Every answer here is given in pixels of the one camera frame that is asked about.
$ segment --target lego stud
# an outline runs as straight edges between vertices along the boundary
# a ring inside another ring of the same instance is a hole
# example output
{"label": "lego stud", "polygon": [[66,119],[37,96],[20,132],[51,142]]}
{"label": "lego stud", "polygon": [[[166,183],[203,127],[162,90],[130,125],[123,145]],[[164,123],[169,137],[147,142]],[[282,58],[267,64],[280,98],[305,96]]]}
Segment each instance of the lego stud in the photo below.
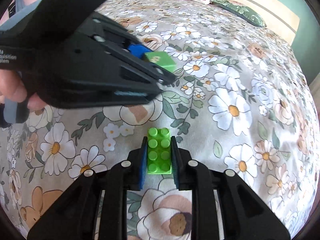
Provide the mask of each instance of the lego stud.
{"label": "lego stud", "polygon": [[169,135],[169,133],[170,133],[170,131],[169,131],[168,128],[162,128],[162,129],[161,129],[161,135],[162,135],[163,137],[167,137],[167,136]]}
{"label": "lego stud", "polygon": [[224,173],[229,177],[233,177],[236,174],[233,170],[226,170]]}
{"label": "lego stud", "polygon": [[148,145],[149,145],[150,148],[154,149],[154,148],[156,148],[156,147],[158,146],[158,142],[157,142],[157,140],[155,140],[155,139],[151,139],[151,140],[148,142]]}
{"label": "lego stud", "polygon": [[84,171],[83,175],[86,177],[91,177],[93,175],[93,170],[86,170]]}
{"label": "lego stud", "polygon": [[167,151],[163,151],[162,153],[161,153],[161,159],[163,159],[163,160],[169,160],[170,159],[170,153],[169,152],[167,152]]}
{"label": "lego stud", "polygon": [[196,167],[198,166],[198,162],[195,160],[191,160],[191,161],[188,161],[188,165],[191,167]]}
{"label": "lego stud", "polygon": [[124,168],[130,167],[131,166],[131,162],[130,161],[123,161],[121,162],[121,166]]}
{"label": "lego stud", "polygon": [[160,142],[162,148],[168,148],[170,146],[170,141],[167,139],[161,140]]}
{"label": "lego stud", "polygon": [[148,166],[148,170],[149,170],[149,172],[156,172],[157,171],[157,165],[155,165],[154,163],[150,164]]}
{"label": "lego stud", "polygon": [[167,163],[164,163],[161,165],[161,169],[164,171],[164,172],[168,172],[170,170],[170,165],[167,164]]}
{"label": "lego stud", "polygon": [[94,35],[93,38],[98,42],[105,42],[106,40],[99,35]]}
{"label": "lego stud", "polygon": [[155,137],[158,134],[158,130],[157,130],[157,128],[153,127],[153,128],[149,129],[148,133],[149,133],[150,136]]}
{"label": "lego stud", "polygon": [[158,158],[158,154],[155,151],[151,151],[148,153],[148,158],[149,160],[155,161]]}

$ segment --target white daisy print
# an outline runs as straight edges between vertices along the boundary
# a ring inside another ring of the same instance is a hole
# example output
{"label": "white daisy print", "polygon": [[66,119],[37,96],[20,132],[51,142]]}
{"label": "white daisy print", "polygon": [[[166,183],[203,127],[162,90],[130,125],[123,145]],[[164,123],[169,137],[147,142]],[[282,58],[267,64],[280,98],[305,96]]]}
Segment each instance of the white daisy print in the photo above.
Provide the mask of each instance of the white daisy print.
{"label": "white daisy print", "polygon": [[298,166],[298,177],[299,181],[302,181],[304,177],[306,176],[306,166],[303,164],[301,160],[297,160],[297,166]]}
{"label": "white daisy print", "polygon": [[217,33],[217,34],[224,34],[224,32],[221,30],[220,27],[216,26],[216,25],[208,25],[208,28],[210,30],[212,30],[214,33]]}
{"label": "white daisy print", "polygon": [[211,54],[211,53],[210,53],[210,54],[207,54],[207,53],[205,52],[205,54],[203,54],[204,62],[210,63],[210,62],[217,61],[217,60],[218,60],[217,56],[218,56],[218,55]]}
{"label": "white daisy print", "polygon": [[134,126],[128,125],[127,123],[124,122],[123,125],[119,127],[119,131],[122,136],[132,135],[134,134]]}
{"label": "white daisy print", "polygon": [[276,167],[276,176],[275,177],[273,175],[267,176],[266,185],[267,185],[267,187],[269,187],[268,193],[270,195],[273,195],[276,192],[278,192],[279,196],[284,195],[285,191],[289,187],[288,173],[289,172],[287,171],[287,166],[284,163],[282,166]]}
{"label": "white daisy print", "polygon": [[204,100],[205,98],[205,93],[202,91],[201,88],[197,87],[195,88],[195,90],[193,91],[193,96],[199,99]]}
{"label": "white daisy print", "polygon": [[298,187],[298,183],[297,183],[297,178],[294,177],[293,181],[289,181],[289,193],[288,193],[288,198],[292,198],[292,196],[294,195],[294,193],[296,192]]}
{"label": "white daisy print", "polygon": [[188,82],[181,86],[180,90],[183,91],[186,95],[190,96],[193,92],[193,83]]}
{"label": "white daisy print", "polygon": [[207,53],[205,51],[203,51],[203,52],[196,51],[196,52],[190,52],[190,55],[191,55],[191,59],[193,59],[193,60],[204,61]]}
{"label": "white daisy print", "polygon": [[115,150],[116,141],[112,138],[107,138],[103,141],[103,150],[105,152],[114,151]]}
{"label": "white daisy print", "polygon": [[190,38],[200,38],[201,34],[200,32],[194,30],[194,29],[191,29],[189,27],[176,27],[176,32],[178,33],[178,35],[182,38],[185,38],[185,37],[190,37]]}
{"label": "white daisy print", "polygon": [[92,146],[90,150],[82,149],[80,155],[77,155],[71,163],[71,169],[68,170],[70,178],[76,179],[86,170],[94,170],[96,173],[106,171],[106,165],[102,164],[105,156],[99,154],[99,148]]}
{"label": "white daisy print", "polygon": [[140,33],[141,32],[149,33],[154,31],[157,27],[158,27],[158,24],[155,22],[145,22],[137,26],[136,31]]}
{"label": "white daisy print", "polygon": [[192,44],[196,48],[201,48],[201,46],[204,46],[204,44],[201,41],[197,40],[197,39],[186,40],[185,43],[186,44]]}
{"label": "white daisy print", "polygon": [[200,41],[210,48],[217,47],[223,50],[227,50],[229,48],[228,45],[223,44],[220,40],[208,36],[201,37]]}
{"label": "white daisy print", "polygon": [[261,70],[264,70],[265,72],[269,72],[268,65],[262,59],[254,55],[252,55],[251,59],[256,65],[258,65],[261,68]]}
{"label": "white daisy print", "polygon": [[243,63],[251,71],[256,71],[257,69],[253,67],[251,60],[249,59],[249,54],[245,51],[242,51],[241,54],[238,54],[237,57],[241,63]]}
{"label": "white daisy print", "polygon": [[103,132],[107,138],[117,138],[120,135],[119,127],[114,123],[108,123],[108,125],[103,128]]}
{"label": "white daisy print", "polygon": [[128,14],[131,14],[131,13],[134,13],[134,11],[125,10],[125,11],[123,11],[123,12],[119,12],[118,15],[123,16],[123,15],[128,15]]}
{"label": "white daisy print", "polygon": [[204,64],[201,60],[190,61],[183,66],[183,69],[190,75],[197,78],[203,78],[209,73],[209,66]]}
{"label": "white daisy print", "polygon": [[245,99],[234,91],[228,92],[225,88],[217,88],[216,95],[213,95],[209,103],[209,112],[213,113],[212,119],[218,122],[218,127],[228,130],[233,126],[233,132],[239,136],[249,134],[252,123],[250,106]]}
{"label": "white daisy print", "polygon": [[267,116],[268,110],[266,109],[265,106],[259,106],[259,111],[261,115]]}
{"label": "white daisy print", "polygon": [[164,49],[169,56],[176,57],[178,60],[187,61],[190,58],[190,54],[187,51],[179,51],[172,47],[166,47]]}
{"label": "white daisy print", "polygon": [[207,78],[200,80],[203,84],[203,87],[206,88],[208,91],[215,91],[216,88],[219,86],[217,82],[214,81],[213,78]]}
{"label": "white daisy print", "polygon": [[15,168],[16,168],[16,163],[17,163],[16,158],[15,158],[15,157],[12,157],[12,160],[11,160],[11,167],[12,167],[13,169],[15,169]]}
{"label": "white daisy print", "polygon": [[162,32],[160,33],[160,36],[165,41],[167,41],[168,39],[171,39],[172,41],[181,40],[181,37],[176,32],[171,32],[171,31]]}
{"label": "white daisy print", "polygon": [[50,176],[53,172],[59,175],[65,171],[68,165],[67,159],[72,159],[76,155],[73,140],[69,140],[69,133],[62,122],[55,123],[44,140],[46,142],[40,145],[43,151],[41,159],[45,162],[44,172]]}
{"label": "white daisy print", "polygon": [[184,16],[189,16],[189,15],[191,15],[190,13],[185,12],[185,11],[179,11],[178,14],[179,14],[179,15],[184,15]]}
{"label": "white daisy print", "polygon": [[214,78],[216,81],[219,81],[222,86],[226,86],[227,89],[233,91],[245,89],[241,84],[239,72],[233,67],[218,63],[214,68],[220,71],[214,74]]}
{"label": "white daisy print", "polygon": [[257,165],[261,167],[261,173],[264,174],[266,169],[273,170],[273,164],[278,163],[280,157],[277,154],[277,150],[272,147],[272,142],[268,140],[261,140],[254,146],[256,158],[258,160]]}
{"label": "white daisy print", "polygon": [[234,170],[241,179],[252,187],[254,178],[258,174],[252,148],[247,144],[236,145],[231,148],[229,155],[230,157],[227,156],[224,159],[228,169]]}

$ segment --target wall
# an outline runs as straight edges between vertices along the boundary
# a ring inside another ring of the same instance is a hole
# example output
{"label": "wall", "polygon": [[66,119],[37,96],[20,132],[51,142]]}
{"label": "wall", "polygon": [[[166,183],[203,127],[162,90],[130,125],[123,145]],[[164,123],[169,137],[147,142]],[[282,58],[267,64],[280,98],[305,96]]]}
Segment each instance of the wall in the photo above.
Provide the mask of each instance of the wall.
{"label": "wall", "polygon": [[320,71],[320,26],[304,0],[278,1],[300,18],[292,49],[310,84]]}

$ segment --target green leaf print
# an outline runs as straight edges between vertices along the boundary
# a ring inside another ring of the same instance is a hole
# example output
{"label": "green leaf print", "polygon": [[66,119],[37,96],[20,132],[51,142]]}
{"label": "green leaf print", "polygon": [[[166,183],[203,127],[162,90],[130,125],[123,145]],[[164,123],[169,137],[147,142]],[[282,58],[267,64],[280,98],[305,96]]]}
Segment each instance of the green leaf print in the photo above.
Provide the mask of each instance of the green leaf print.
{"label": "green leaf print", "polygon": [[173,91],[165,91],[162,96],[170,103],[177,104],[181,102],[180,95]]}
{"label": "green leaf print", "polygon": [[187,108],[186,106],[184,106],[183,104],[178,104],[178,107],[177,107],[177,111],[179,113],[185,113],[186,111],[188,111],[189,108]]}
{"label": "green leaf print", "polygon": [[164,111],[164,113],[168,117],[170,117],[172,119],[176,119],[176,117],[174,116],[174,112],[173,112],[173,109],[172,109],[172,106],[170,105],[170,103],[164,98],[162,100],[162,103],[163,103],[163,111]]}
{"label": "green leaf print", "polygon": [[268,131],[262,123],[258,121],[258,134],[262,140],[268,140]]}
{"label": "green leaf print", "polygon": [[278,136],[276,135],[274,128],[273,128],[273,130],[272,130],[272,144],[273,144],[273,147],[274,147],[275,149],[277,149],[277,150],[279,149],[279,147],[280,147],[280,140],[279,140]]}
{"label": "green leaf print", "polygon": [[214,141],[213,153],[217,158],[221,158],[221,156],[223,154],[222,147],[221,147],[220,143],[218,143],[217,141]]}
{"label": "green leaf print", "polygon": [[193,105],[197,108],[202,108],[203,107],[203,102],[200,100],[193,100]]}

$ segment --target yellow flower center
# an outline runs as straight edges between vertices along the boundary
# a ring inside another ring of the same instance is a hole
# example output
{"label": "yellow flower center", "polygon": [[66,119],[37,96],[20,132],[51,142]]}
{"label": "yellow flower center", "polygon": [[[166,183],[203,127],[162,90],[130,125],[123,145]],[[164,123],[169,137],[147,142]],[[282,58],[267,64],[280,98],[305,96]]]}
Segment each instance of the yellow flower center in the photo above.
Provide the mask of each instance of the yellow flower center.
{"label": "yellow flower center", "polygon": [[90,169],[91,169],[91,167],[90,167],[89,165],[86,165],[86,166],[82,167],[82,169],[80,170],[80,173],[82,174],[82,173],[84,173],[86,170],[90,170]]}
{"label": "yellow flower center", "polygon": [[192,69],[195,71],[198,71],[200,69],[200,67],[198,65],[193,65]]}
{"label": "yellow flower center", "polygon": [[52,146],[52,154],[56,154],[58,153],[60,150],[60,144],[58,142],[54,142],[53,146]]}
{"label": "yellow flower center", "polygon": [[280,104],[283,108],[287,108],[288,104],[285,101],[280,100]]}
{"label": "yellow flower center", "polygon": [[233,105],[229,106],[229,112],[233,117],[239,116],[240,114],[238,107]]}
{"label": "yellow flower center", "polygon": [[263,158],[265,161],[267,161],[267,160],[269,160],[269,155],[270,155],[270,153],[265,152],[264,154],[262,154],[262,158]]}
{"label": "yellow flower center", "polygon": [[247,170],[247,164],[244,161],[239,162],[239,170],[245,172]]}

